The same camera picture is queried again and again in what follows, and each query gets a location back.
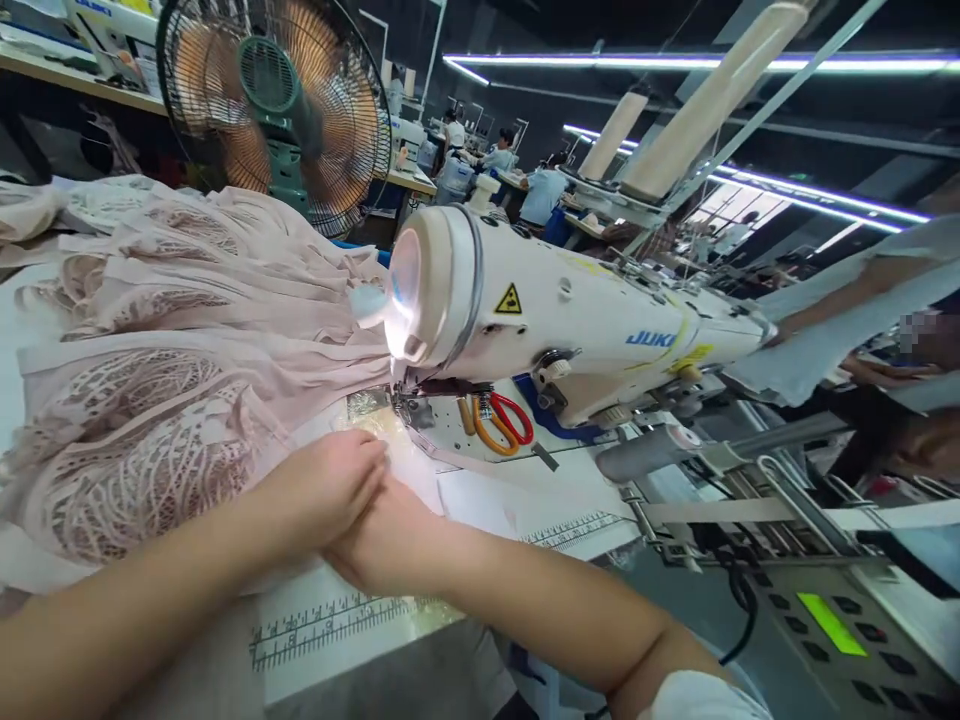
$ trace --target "red scissors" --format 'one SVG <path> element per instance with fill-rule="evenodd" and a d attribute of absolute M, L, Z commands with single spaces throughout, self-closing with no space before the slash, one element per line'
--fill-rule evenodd
<path fill-rule="evenodd" d="M 493 420 L 494 427 L 497 428 L 500 432 L 503 433 L 503 436 L 507 439 L 507 445 L 501 445 L 487 432 L 486 428 L 483 427 L 483 422 L 480 419 L 480 403 L 477 400 L 476 396 L 473 398 L 473 422 L 477 429 L 477 435 L 483 441 L 483 444 L 488 448 L 493 450 L 498 455 L 511 456 L 516 455 L 520 450 L 521 445 L 529 445 L 533 442 L 533 423 L 530 422 L 530 418 L 527 417 L 527 414 L 523 411 L 517 403 L 511 400 L 508 397 L 504 397 L 500 393 L 493 392 L 490 393 L 490 405 L 493 407 Z M 507 408 L 513 411 L 520 419 L 520 423 L 523 426 L 523 434 L 521 435 L 517 432 L 516 427 L 510 421 L 510 417 L 507 415 Z"/>

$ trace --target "fluorescent light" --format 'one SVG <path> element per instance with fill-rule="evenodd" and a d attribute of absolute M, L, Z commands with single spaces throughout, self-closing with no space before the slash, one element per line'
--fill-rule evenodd
<path fill-rule="evenodd" d="M 584 142 L 593 143 L 600 133 L 594 132 L 593 130 L 585 130 L 584 128 L 578 128 L 576 125 L 564 125 L 564 132 L 572 133 L 574 135 L 579 135 L 580 139 Z M 634 142 L 633 140 L 624 140 L 620 143 L 620 149 L 617 152 L 622 152 L 624 155 L 630 155 L 630 151 L 637 147 L 640 143 Z"/>
<path fill-rule="evenodd" d="M 784 55 L 767 66 L 767 72 L 797 72 L 813 56 Z M 608 70 L 712 70 L 722 55 L 444 55 L 444 60 L 464 65 L 506 67 L 605 68 Z M 960 58 L 943 55 L 850 55 L 825 60 L 816 72 L 874 73 L 883 75 L 928 75 L 937 72 L 960 73 Z"/>
<path fill-rule="evenodd" d="M 753 185 L 748 185 L 737 180 L 731 180 L 730 178 L 721 177 L 719 175 L 711 175 L 710 180 L 713 182 L 718 182 L 723 185 L 736 185 L 737 187 L 747 188 L 748 190 L 756 191 Z M 852 213 L 846 213 L 842 210 L 834 210 L 833 208 L 824 207 L 823 205 L 817 205 L 816 203 L 807 202 L 806 200 L 799 200 L 790 195 L 781 195 L 780 193 L 771 192 L 770 190 L 760 190 L 760 192 L 767 195 L 773 195 L 778 197 L 781 200 L 785 200 L 791 205 L 799 205 L 800 207 L 805 207 L 808 210 L 813 210 L 814 212 L 822 213 L 823 215 L 831 215 L 833 217 L 843 218 L 844 220 L 852 220 L 853 222 L 860 223 L 862 225 L 867 225 L 868 227 L 876 228 L 877 230 L 883 230 L 888 233 L 899 233 L 903 232 L 903 228 L 897 227 L 895 225 L 887 225 L 887 223 L 879 222 L 878 220 L 871 220 L 870 218 L 860 217 L 859 215 L 854 215 Z"/>
<path fill-rule="evenodd" d="M 735 167 L 730 167 L 729 165 L 721 165 L 717 168 L 717 172 L 732 175 L 734 178 L 740 178 L 742 180 L 755 180 L 757 182 L 764 182 L 768 185 L 780 187 L 785 190 L 809 193 L 810 195 L 815 195 L 826 200 L 833 200 L 834 202 L 843 203 L 844 205 L 857 207 L 861 210 L 868 210 L 873 213 L 886 215 L 887 217 L 897 218 L 899 220 L 907 220 L 915 223 L 930 222 L 930 217 L 927 215 L 918 215 L 917 213 L 907 212 L 906 210 L 898 210 L 897 208 L 888 207 L 886 205 L 871 203 L 867 202 L 866 200 L 859 200 L 848 195 L 838 195 L 837 193 L 828 192 L 827 190 L 821 190 L 819 188 L 809 187 L 806 185 L 798 185 L 797 183 L 787 182 L 786 180 L 780 180 L 779 178 L 769 177 L 767 175 L 759 175 L 746 170 L 740 170 Z"/>
<path fill-rule="evenodd" d="M 830 247 L 830 246 L 832 246 L 832 245 L 836 245 L 838 242 L 840 242 L 841 240 L 843 240 L 847 235 L 849 235 L 850 233 L 852 233 L 854 230 L 859 230 L 859 229 L 862 228 L 862 227 L 863 227 L 863 224 L 862 224 L 862 223 L 853 223 L 852 225 L 847 225 L 847 227 L 845 227 L 843 230 L 841 230 L 840 232 L 838 232 L 838 233 L 837 233 L 836 235 L 834 235 L 832 238 L 830 238 L 829 240 L 827 240 L 823 245 L 821 245 L 821 246 L 818 247 L 816 250 L 814 250 L 812 255 L 807 255 L 807 257 L 813 257 L 813 255 L 819 255 L 819 254 L 822 253 L 824 250 L 826 250 L 828 247 Z"/>
<path fill-rule="evenodd" d="M 487 79 L 486 79 L 485 77 L 483 77 L 482 75 L 477 75 L 475 72 L 473 72 L 473 70 L 467 70 L 467 68 L 463 67 L 463 65 L 458 64 L 456 61 L 451 60 L 450 58 L 448 58 L 448 57 L 446 57 L 446 56 L 444 56 L 443 62 L 446 63 L 447 65 L 449 65 L 450 67 L 452 67 L 454 70 L 456 70 L 456 71 L 457 71 L 458 73 L 460 73 L 461 75 L 466 75 L 468 78 L 470 78 L 470 79 L 473 80 L 474 82 L 480 83 L 480 84 L 483 85 L 484 87 L 486 87 L 487 85 L 490 84 L 490 81 L 487 80 Z"/>

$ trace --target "electric fan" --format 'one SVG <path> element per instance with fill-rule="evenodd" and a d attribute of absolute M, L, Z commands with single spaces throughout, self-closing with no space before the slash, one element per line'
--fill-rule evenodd
<path fill-rule="evenodd" d="M 336 0 L 168 0 L 163 104 L 210 187 L 267 193 L 328 237 L 390 163 L 378 67 Z"/>

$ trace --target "thread spool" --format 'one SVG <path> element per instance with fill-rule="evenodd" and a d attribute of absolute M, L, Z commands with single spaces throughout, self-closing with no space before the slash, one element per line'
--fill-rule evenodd
<path fill-rule="evenodd" d="M 720 66 L 640 156 L 620 192 L 644 202 L 657 202 L 670 192 L 808 17 L 808 7 L 792 2 L 774 3 L 760 13 Z"/>
<path fill-rule="evenodd" d="M 588 180 L 599 180 L 603 177 L 646 105 L 647 98 L 639 93 L 628 92 L 620 98 L 607 124 L 603 126 L 603 132 L 580 165 L 581 177 Z"/>

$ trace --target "button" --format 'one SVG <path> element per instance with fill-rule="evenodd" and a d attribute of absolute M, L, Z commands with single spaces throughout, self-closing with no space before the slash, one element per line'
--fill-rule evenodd
<path fill-rule="evenodd" d="M 917 669 L 910 664 L 910 661 L 900 657 L 899 655 L 894 655 L 893 653 L 880 653 L 887 665 L 890 666 L 890 669 L 901 675 L 916 675 Z"/>
<path fill-rule="evenodd" d="M 857 623 L 856 625 L 857 630 L 870 642 L 887 642 L 887 634 L 876 625 L 871 625 L 870 623 Z"/>
<path fill-rule="evenodd" d="M 913 700 L 911 700 L 910 696 L 903 692 L 903 690 L 887 687 L 881 687 L 880 689 L 883 690 L 883 694 L 887 696 L 891 704 L 898 710 L 917 712 L 917 706 L 913 704 Z"/>
<path fill-rule="evenodd" d="M 773 606 L 777 610 L 789 610 L 790 601 L 787 600 L 783 595 L 777 595 L 776 593 L 770 594 L 770 602 L 773 603 Z"/>
<path fill-rule="evenodd" d="M 842 595 L 834 595 L 833 601 L 837 604 L 837 607 L 847 613 L 847 615 L 861 615 L 863 613 L 863 608 L 856 600 L 845 598 Z"/>
<path fill-rule="evenodd" d="M 857 695 L 862 697 L 867 702 L 873 703 L 874 705 L 884 705 L 883 698 L 880 697 L 880 693 L 874 690 L 872 687 L 867 685 L 865 682 L 860 680 L 853 681 L 853 688 L 857 691 Z"/>
<path fill-rule="evenodd" d="M 822 647 L 816 643 L 812 643 L 809 640 L 803 641 L 803 646 L 807 649 L 807 652 L 810 653 L 810 657 L 818 662 L 830 662 L 830 655 Z"/>
<path fill-rule="evenodd" d="M 935 698 L 933 695 L 927 695 L 926 693 L 917 693 L 917 700 L 923 705 L 923 709 L 935 718 L 944 718 L 944 720 L 946 720 L 947 704 L 943 700 Z"/>
<path fill-rule="evenodd" d="M 787 621 L 787 627 L 789 627 L 795 633 L 806 635 L 808 632 L 810 632 L 810 629 L 807 627 L 806 623 L 804 623 L 800 618 L 795 618 L 793 615 L 787 615 L 784 620 Z"/>

